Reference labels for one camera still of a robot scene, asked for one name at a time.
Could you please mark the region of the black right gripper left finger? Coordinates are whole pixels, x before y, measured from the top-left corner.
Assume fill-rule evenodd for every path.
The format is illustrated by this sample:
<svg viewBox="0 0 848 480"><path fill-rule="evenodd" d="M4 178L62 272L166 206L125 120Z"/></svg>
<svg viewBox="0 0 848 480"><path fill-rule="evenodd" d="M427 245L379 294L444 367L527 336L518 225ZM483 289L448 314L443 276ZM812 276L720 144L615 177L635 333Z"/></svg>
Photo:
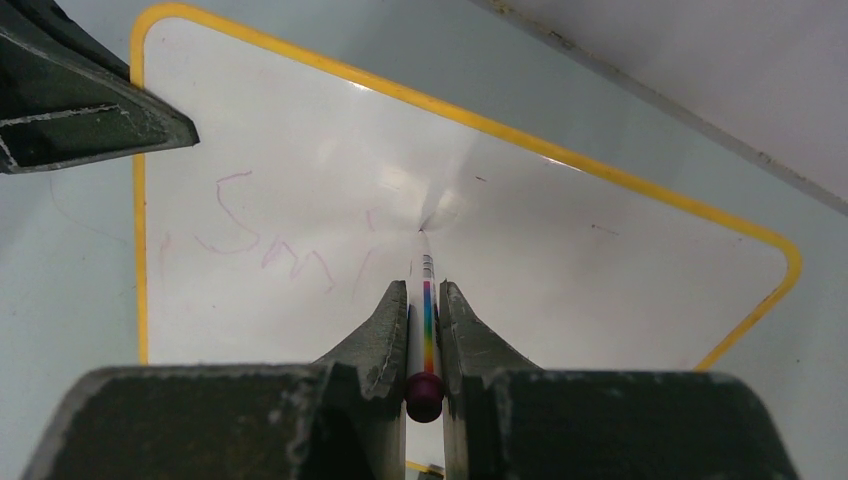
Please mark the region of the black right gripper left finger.
<svg viewBox="0 0 848 480"><path fill-rule="evenodd" d="M306 364L121 366L65 394L26 479L401 479L407 289Z"/></svg>

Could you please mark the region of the yellow framed whiteboard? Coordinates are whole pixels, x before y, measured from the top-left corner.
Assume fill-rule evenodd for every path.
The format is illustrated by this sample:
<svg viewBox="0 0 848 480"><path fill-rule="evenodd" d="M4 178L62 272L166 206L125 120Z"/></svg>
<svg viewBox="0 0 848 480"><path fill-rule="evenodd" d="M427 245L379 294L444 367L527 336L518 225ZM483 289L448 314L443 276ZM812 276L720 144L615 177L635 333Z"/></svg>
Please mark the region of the yellow framed whiteboard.
<svg viewBox="0 0 848 480"><path fill-rule="evenodd" d="M130 44L200 136L134 161L146 363L315 354L417 235L544 367L705 369L800 275L766 228L198 7L148 8Z"/></svg>

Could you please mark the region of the white marker pen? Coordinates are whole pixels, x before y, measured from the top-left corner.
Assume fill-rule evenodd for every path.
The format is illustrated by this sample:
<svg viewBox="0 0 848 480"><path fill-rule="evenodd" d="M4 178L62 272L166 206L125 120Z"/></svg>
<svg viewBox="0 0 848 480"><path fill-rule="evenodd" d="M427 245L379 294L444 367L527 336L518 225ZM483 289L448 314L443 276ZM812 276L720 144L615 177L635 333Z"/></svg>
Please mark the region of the white marker pen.
<svg viewBox="0 0 848 480"><path fill-rule="evenodd" d="M412 237L413 252L407 294L407 379L404 400L407 415L430 423L441 416L445 396L441 377L438 297L434 259L429 239L420 229Z"/></svg>

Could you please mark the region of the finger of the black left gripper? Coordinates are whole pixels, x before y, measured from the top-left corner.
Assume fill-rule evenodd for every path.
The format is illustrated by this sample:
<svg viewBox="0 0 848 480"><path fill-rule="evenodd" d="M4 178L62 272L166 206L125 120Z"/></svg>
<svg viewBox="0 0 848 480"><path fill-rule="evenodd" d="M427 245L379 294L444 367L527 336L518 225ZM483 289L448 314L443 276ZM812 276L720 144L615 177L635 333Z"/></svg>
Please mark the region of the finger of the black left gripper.
<svg viewBox="0 0 848 480"><path fill-rule="evenodd" d="M54 1L1 4L1 171L60 170L190 147L192 120Z"/></svg>

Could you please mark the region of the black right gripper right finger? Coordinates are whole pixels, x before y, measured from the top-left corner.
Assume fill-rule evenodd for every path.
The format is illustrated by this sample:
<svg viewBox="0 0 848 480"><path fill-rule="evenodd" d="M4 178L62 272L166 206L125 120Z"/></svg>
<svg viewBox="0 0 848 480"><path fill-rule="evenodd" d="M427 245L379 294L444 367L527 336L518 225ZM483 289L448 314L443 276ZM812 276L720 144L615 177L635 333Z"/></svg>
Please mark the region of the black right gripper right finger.
<svg viewBox="0 0 848 480"><path fill-rule="evenodd" d="M450 479L794 479L760 398L718 372L546 370L440 286Z"/></svg>

